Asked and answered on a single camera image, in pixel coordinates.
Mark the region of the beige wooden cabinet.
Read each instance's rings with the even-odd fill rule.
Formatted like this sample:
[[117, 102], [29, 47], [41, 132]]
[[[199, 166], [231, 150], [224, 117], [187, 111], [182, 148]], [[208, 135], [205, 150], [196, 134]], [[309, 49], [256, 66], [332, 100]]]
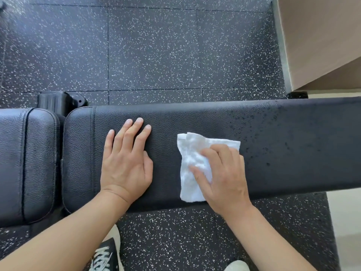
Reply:
[[285, 89], [361, 96], [361, 0], [273, 0]]

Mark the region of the person's left forearm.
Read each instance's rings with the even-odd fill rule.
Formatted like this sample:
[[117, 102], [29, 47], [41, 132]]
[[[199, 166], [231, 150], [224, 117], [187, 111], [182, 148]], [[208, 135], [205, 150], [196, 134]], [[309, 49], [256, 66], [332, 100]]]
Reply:
[[0, 260], [0, 271], [82, 271], [129, 206], [120, 196], [101, 191]]

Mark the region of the black bench frame bracket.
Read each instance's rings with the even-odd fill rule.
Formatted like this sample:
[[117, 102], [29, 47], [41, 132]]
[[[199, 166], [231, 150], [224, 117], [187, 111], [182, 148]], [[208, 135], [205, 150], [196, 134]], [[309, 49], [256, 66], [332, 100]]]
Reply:
[[37, 98], [37, 108], [47, 109], [55, 114], [66, 117], [71, 111], [88, 105], [88, 101], [79, 93], [64, 91], [40, 92]]

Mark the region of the black and white sneaker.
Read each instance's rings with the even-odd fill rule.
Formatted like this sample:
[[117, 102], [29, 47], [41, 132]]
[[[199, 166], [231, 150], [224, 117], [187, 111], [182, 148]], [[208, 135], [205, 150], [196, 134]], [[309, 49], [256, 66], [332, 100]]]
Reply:
[[94, 252], [87, 271], [124, 271], [120, 260], [121, 236], [115, 224]]

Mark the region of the white shoe toe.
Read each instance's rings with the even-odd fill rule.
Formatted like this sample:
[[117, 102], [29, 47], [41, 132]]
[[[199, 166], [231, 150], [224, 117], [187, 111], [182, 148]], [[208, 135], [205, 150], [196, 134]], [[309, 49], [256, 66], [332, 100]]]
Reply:
[[250, 271], [250, 268], [246, 262], [235, 260], [228, 264], [223, 271]]

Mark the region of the person's right hand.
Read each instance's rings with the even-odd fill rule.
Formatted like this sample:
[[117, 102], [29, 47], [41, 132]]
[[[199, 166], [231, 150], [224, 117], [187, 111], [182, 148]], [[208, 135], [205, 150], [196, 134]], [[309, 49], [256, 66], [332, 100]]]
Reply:
[[239, 150], [215, 144], [202, 149], [200, 154], [208, 159], [212, 172], [212, 194], [203, 196], [214, 212], [225, 219], [251, 206], [244, 158]]

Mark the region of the person's right forearm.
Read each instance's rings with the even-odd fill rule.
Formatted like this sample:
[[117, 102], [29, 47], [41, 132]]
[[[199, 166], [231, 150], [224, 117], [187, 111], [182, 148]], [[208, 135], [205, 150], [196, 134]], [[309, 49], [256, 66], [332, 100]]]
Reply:
[[259, 271], [317, 271], [253, 205], [225, 221]]

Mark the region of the black bench seat pad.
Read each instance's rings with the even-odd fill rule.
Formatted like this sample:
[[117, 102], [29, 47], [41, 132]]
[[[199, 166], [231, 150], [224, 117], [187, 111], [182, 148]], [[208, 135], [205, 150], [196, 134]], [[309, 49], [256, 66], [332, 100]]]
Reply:
[[47, 109], [0, 109], [0, 227], [39, 222], [59, 205], [64, 121]]

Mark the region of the person's left hand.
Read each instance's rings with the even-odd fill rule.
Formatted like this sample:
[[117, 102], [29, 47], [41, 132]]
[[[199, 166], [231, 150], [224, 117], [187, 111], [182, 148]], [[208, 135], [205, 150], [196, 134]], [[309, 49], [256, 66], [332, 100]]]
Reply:
[[122, 151], [123, 127], [115, 133], [109, 158], [102, 158], [100, 185], [101, 191], [118, 196], [129, 207], [150, 186], [144, 177], [143, 151], [151, 133], [151, 125], [138, 131], [131, 151]]

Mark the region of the black bench back pad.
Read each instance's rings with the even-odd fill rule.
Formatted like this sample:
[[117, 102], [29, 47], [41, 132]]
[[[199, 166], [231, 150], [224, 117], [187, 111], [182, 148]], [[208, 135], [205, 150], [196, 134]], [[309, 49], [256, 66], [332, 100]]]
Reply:
[[62, 201], [73, 213], [100, 190], [104, 142], [127, 119], [151, 125], [154, 164], [130, 212], [199, 205], [180, 199], [177, 134], [240, 141], [251, 199], [361, 187], [361, 97], [104, 105], [73, 110], [64, 124]]

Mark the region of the white cleaning wipe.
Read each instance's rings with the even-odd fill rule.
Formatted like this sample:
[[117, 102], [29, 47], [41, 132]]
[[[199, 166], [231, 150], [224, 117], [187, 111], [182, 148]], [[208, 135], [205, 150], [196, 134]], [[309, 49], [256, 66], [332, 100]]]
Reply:
[[209, 161], [200, 154], [204, 148], [210, 148], [214, 144], [225, 144], [236, 150], [240, 149], [241, 142], [228, 139], [206, 138], [202, 135], [187, 132], [177, 135], [177, 146], [182, 156], [180, 168], [181, 191], [180, 199], [187, 203], [203, 202], [205, 198], [196, 182], [190, 166], [195, 166], [204, 173], [209, 182], [212, 180], [212, 172]]

